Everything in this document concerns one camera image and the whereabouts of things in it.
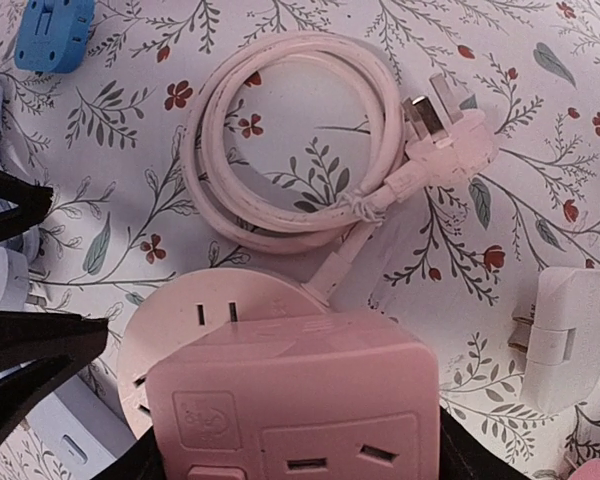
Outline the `white cube plug adapter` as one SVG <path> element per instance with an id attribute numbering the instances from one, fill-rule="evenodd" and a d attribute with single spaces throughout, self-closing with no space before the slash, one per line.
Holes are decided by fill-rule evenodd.
<path id="1" fill-rule="evenodd" d="M 549 267 L 532 317 L 516 317 L 508 346 L 525 358 L 520 401 L 558 414 L 593 391 L 600 375 L 600 270 Z"/>

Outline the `pink cube socket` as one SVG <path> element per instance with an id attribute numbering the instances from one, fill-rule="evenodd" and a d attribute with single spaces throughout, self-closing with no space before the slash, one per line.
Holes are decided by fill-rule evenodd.
<path id="1" fill-rule="evenodd" d="M 371 311 L 228 323 L 155 364 L 169 479 L 435 479 L 438 362 Z"/>

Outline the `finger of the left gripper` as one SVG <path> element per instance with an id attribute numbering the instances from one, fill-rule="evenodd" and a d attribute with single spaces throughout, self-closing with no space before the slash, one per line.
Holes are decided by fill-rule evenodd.
<path id="1" fill-rule="evenodd" d="M 0 170 L 0 242 L 40 224 L 52 199 L 52 188 L 29 184 Z"/>
<path id="2" fill-rule="evenodd" d="M 109 320 L 0 311 L 0 445 L 46 396 L 105 349 Z"/>

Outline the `light blue power strip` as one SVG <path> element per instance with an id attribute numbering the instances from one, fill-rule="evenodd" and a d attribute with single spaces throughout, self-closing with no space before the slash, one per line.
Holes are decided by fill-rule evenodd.
<path id="1" fill-rule="evenodd" d="M 75 479 L 91 479 L 123 456 L 135 437 L 73 376 L 41 400 L 27 421 Z"/>

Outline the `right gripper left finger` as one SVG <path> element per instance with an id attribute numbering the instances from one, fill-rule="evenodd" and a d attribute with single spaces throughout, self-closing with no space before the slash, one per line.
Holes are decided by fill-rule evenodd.
<path id="1" fill-rule="evenodd" d="M 162 455 L 152 427 L 115 462 L 110 478 L 115 480 L 167 479 Z"/>

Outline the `round pink power socket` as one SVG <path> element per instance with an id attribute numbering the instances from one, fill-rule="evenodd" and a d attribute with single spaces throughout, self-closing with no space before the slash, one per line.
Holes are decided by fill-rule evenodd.
<path id="1" fill-rule="evenodd" d="M 158 361 L 230 321 L 318 315 L 328 308 L 299 283 L 262 270 L 202 269 L 166 282 L 128 321 L 117 357 L 117 390 L 136 438 L 152 426 L 145 378 Z"/>

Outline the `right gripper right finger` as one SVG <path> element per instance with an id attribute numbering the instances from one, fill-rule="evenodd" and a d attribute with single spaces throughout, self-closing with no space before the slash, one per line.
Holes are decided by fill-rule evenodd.
<path id="1" fill-rule="evenodd" d="M 440 408 L 440 480 L 527 480 Z"/>

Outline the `light blue cube socket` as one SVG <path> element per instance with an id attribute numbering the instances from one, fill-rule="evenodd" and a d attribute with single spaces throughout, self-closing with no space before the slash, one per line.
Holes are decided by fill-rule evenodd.
<path id="1" fill-rule="evenodd" d="M 18 69 L 68 74 L 82 63 L 94 18 L 93 0 L 31 0 L 14 51 Z"/>

